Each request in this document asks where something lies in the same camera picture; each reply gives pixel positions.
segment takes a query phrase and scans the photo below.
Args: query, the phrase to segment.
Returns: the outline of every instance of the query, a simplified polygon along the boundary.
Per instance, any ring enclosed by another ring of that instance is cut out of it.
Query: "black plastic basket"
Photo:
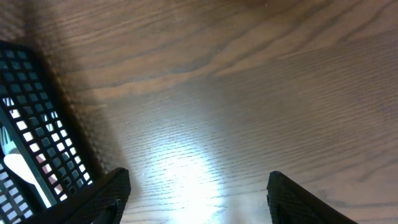
[[[54,86],[31,49],[0,41],[0,122],[8,130],[51,205],[101,177],[96,161],[72,125],[70,115],[64,111]],[[4,182],[0,182],[1,190],[3,185]],[[62,188],[62,191],[57,194],[55,188]],[[34,195],[34,200],[41,200]],[[14,199],[15,196],[7,197],[0,206]],[[19,207],[23,203],[14,204],[13,207]],[[35,202],[28,204],[38,206]],[[32,211],[45,208],[43,204],[40,206]],[[4,216],[8,214],[0,212],[0,218],[6,223],[24,219],[24,214],[17,214],[16,218],[6,220]]]
[[[25,194],[26,191],[21,190],[22,185],[19,184],[18,178],[6,169],[3,161],[0,161],[0,223],[18,223],[29,218],[37,206],[33,206],[31,198]]]

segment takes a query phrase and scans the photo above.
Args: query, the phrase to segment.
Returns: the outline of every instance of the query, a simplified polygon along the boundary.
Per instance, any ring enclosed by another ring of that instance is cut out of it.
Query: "black mesh organizer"
[[[0,122],[0,128],[6,128],[48,200],[46,204],[32,184],[7,168],[1,151],[1,222],[24,221],[32,214],[47,211],[49,204],[53,209],[104,178],[36,54],[27,47],[3,41]]]
[[[279,171],[268,181],[268,206],[273,224],[355,224]]]
[[[120,223],[130,194],[129,172],[117,168],[57,206],[30,217],[24,224]]]

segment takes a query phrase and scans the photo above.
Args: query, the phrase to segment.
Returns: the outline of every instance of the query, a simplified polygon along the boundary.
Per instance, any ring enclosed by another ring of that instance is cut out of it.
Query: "wood grain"
[[[270,223],[273,170],[398,221],[398,1],[1,6],[1,38],[45,55],[103,165],[130,170],[124,223]]]

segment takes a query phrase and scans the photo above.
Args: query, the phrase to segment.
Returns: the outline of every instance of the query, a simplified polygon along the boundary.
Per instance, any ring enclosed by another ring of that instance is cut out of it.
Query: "white plastic fork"
[[[14,102],[10,97],[3,98],[2,101],[4,102],[4,104],[6,104],[6,106],[14,106]],[[21,116],[18,110],[10,110],[10,114],[12,118],[18,118]]]
[[[52,118],[52,119],[58,118],[58,115],[57,115],[57,113],[56,113],[55,111],[51,112],[51,118]],[[48,118],[47,115],[45,114],[45,115],[44,115],[44,122],[47,122],[47,121],[49,121],[49,118]],[[51,132],[51,131],[54,130],[54,127],[52,126],[52,124],[46,124],[45,127],[47,128],[47,130],[48,130],[49,132]]]
[[[42,188],[39,183],[37,183],[36,178],[34,177],[32,171],[27,165],[25,159],[20,154],[17,146],[14,141],[11,139],[10,135],[6,127],[2,127],[0,130],[0,144],[2,151],[4,153],[4,163],[6,166],[12,170],[15,174],[17,174],[24,181],[35,185],[37,191],[39,192],[40,197],[42,198],[45,206],[47,208],[51,207],[51,203],[48,198],[45,196]]]

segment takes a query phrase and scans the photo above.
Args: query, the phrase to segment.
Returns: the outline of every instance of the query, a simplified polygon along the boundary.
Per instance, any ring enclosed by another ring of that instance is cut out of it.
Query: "mesh grid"
[[[60,114],[56,97],[33,52],[0,42],[0,109],[11,121],[24,149],[57,202],[92,183],[81,148],[71,135],[70,124]]]
[[[130,195],[131,186],[128,171],[113,179],[98,195],[84,204],[67,223],[92,223],[112,204],[116,206],[116,216],[112,223],[120,223]]]
[[[314,212],[309,210],[289,189],[283,186],[278,187],[272,192],[272,200],[269,201],[269,208],[273,224],[325,223],[315,216]]]
[[[19,223],[32,215],[32,210],[10,176],[10,171],[0,163],[0,220]]]

